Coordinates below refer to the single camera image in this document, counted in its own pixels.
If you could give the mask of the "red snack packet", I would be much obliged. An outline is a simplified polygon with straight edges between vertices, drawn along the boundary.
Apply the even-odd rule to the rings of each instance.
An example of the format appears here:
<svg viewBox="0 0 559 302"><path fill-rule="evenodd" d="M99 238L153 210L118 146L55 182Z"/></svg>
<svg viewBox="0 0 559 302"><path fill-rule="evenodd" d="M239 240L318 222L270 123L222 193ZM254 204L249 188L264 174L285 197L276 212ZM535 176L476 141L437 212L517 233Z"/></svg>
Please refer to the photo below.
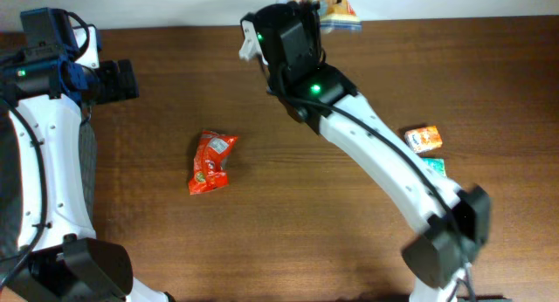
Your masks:
<svg viewBox="0 0 559 302"><path fill-rule="evenodd" d="M236 135L220 134L211 130L202 131L193 160L193 176L188 183L191 195L210 192L229 185L224 162L237 141Z"/></svg>

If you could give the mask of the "cream chips bag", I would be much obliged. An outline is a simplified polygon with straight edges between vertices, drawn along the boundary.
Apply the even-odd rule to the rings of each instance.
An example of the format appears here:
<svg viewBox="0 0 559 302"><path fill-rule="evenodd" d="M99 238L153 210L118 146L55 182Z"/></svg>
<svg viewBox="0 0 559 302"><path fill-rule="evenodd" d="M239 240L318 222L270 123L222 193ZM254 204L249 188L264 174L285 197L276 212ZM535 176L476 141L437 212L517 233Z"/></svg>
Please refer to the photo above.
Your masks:
<svg viewBox="0 0 559 302"><path fill-rule="evenodd" d="M321 32L332 31L361 31L362 21L348 0L287 0L296 3L318 3L318 15L321 22Z"/></svg>

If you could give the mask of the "orange tissue pack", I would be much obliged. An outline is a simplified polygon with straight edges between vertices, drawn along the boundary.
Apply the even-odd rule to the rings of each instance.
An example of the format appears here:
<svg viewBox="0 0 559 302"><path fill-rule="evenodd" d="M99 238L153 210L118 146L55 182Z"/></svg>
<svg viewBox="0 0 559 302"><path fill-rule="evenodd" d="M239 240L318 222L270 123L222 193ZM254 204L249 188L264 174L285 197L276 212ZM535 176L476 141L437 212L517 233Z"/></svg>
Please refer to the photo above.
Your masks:
<svg viewBox="0 0 559 302"><path fill-rule="evenodd" d="M404 139L411 150L416 153L424 153L441 148L443 141L436 126L419 127L407 131Z"/></svg>

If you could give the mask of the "green tissue pack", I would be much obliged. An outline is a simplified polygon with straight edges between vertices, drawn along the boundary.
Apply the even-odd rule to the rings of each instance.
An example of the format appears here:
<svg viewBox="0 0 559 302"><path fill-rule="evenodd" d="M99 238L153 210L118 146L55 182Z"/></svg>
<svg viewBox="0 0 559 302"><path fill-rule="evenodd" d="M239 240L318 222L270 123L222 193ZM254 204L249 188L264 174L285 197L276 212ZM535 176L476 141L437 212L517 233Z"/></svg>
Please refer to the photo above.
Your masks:
<svg viewBox="0 0 559 302"><path fill-rule="evenodd" d="M430 171L436 172L438 175L447 177L445 161L443 159L423 157L422 161L429 167Z"/></svg>

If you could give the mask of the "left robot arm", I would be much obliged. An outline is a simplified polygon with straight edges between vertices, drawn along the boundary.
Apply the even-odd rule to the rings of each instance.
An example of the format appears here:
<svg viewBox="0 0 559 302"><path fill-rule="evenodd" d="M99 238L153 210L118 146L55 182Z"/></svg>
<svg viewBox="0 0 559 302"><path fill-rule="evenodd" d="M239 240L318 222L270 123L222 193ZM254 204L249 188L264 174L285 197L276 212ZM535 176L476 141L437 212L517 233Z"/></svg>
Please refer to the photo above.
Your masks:
<svg viewBox="0 0 559 302"><path fill-rule="evenodd" d="M102 61L67 10L20 15L27 45L1 58L1 286L27 301L168 301L93 227L94 106L139 95L130 61Z"/></svg>

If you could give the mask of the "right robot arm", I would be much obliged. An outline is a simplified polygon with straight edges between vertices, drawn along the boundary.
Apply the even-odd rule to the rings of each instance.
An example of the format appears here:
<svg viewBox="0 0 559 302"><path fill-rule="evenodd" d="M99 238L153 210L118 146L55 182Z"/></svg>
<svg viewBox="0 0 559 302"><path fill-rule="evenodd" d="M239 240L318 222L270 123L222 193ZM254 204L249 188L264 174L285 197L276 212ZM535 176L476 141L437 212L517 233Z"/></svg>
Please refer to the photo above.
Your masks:
<svg viewBox="0 0 559 302"><path fill-rule="evenodd" d="M294 120L352 158L390 197L417 236L402 250L416 280L411 301L477 300L472 263L486 245L492 200L442 176L394 134L366 97L326 61L320 5L275 3L240 20L243 60L257 58L267 91Z"/></svg>

